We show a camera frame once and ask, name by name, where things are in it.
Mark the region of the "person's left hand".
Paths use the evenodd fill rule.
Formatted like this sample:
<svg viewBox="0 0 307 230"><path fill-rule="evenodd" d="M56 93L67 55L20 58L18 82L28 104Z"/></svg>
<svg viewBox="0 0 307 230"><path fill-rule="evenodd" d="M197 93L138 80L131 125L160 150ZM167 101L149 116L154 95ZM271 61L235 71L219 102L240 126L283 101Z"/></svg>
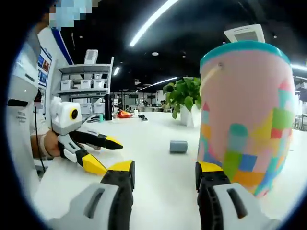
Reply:
<svg viewBox="0 0 307 230"><path fill-rule="evenodd" d="M40 136L39 146L45 156L60 157L58 136L52 130Z"/></svg>

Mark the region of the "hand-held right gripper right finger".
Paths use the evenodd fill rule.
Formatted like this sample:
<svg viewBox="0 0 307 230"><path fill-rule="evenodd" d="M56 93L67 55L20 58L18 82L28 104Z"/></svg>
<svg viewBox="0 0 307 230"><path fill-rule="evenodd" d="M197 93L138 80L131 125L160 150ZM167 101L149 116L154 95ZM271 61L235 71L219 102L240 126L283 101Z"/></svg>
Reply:
<svg viewBox="0 0 307 230"><path fill-rule="evenodd" d="M214 164L195 164L197 204L202 230L276 230L277 219L261 210L256 197L238 183L231 183Z"/></svg>

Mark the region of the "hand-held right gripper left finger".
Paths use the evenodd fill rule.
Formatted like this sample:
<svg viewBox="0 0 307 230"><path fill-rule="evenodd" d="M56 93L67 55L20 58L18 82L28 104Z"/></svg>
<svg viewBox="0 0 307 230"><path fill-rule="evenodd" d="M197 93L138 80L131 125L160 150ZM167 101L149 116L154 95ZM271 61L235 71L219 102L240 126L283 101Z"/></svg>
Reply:
<svg viewBox="0 0 307 230"><path fill-rule="evenodd" d="M135 188L135 161L111 166L99 183L75 196L68 212L48 221L51 230L128 230Z"/></svg>

